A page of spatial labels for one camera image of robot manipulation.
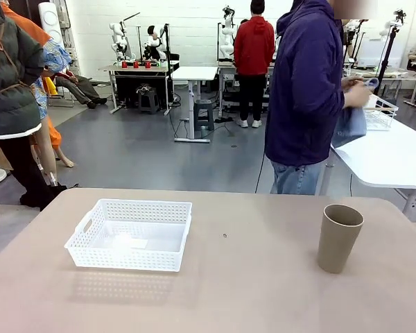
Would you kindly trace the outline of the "person's right hand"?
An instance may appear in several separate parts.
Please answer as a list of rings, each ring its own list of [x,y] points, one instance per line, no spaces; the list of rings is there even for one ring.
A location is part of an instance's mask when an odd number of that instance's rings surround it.
[[[361,81],[356,81],[348,91],[344,93],[344,108],[361,108],[370,99],[370,88]]]

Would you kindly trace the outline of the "person's left hand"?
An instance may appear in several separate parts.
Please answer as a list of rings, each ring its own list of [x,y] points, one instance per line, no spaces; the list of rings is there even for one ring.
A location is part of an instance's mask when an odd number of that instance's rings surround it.
[[[344,91],[349,90],[351,87],[363,83],[363,79],[358,76],[348,76],[341,80],[341,87]]]

